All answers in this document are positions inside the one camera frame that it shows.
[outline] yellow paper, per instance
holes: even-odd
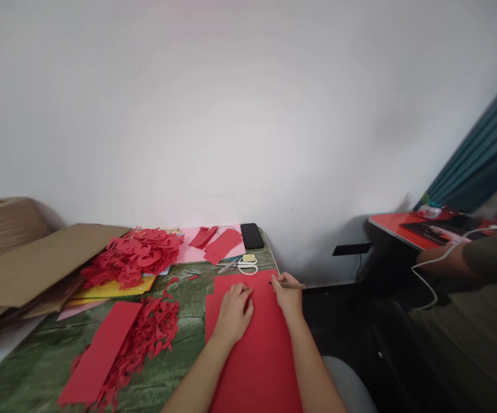
[[[116,281],[109,281],[107,284],[102,286],[91,287],[87,290],[80,290],[73,296],[73,299],[84,299],[84,298],[111,298],[111,297],[125,297],[127,295],[140,295],[146,291],[149,291],[153,282],[156,279],[156,275],[145,276],[142,278],[143,283],[138,286],[129,288],[127,290],[121,290],[120,284]]]

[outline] curtain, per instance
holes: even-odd
[[[497,98],[436,177],[430,200],[471,213],[497,191]]]

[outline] jute rope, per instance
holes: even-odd
[[[0,254],[49,234],[47,223],[30,198],[0,199]]]

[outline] hand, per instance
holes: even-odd
[[[277,278],[274,274],[271,275],[271,284],[277,296],[279,307],[283,310],[283,315],[287,317],[302,317],[302,290],[287,289],[281,287],[279,281],[287,281],[293,284],[300,284],[295,277],[288,272],[284,272]]]
[[[254,314],[252,299],[249,300],[247,310],[243,313],[244,306],[252,292],[252,288],[242,283],[231,286],[222,300],[220,315],[212,333],[213,337],[224,340],[231,346],[243,337]]]

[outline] black phone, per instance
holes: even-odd
[[[257,250],[264,247],[264,240],[256,224],[241,224],[244,247],[247,250]]]

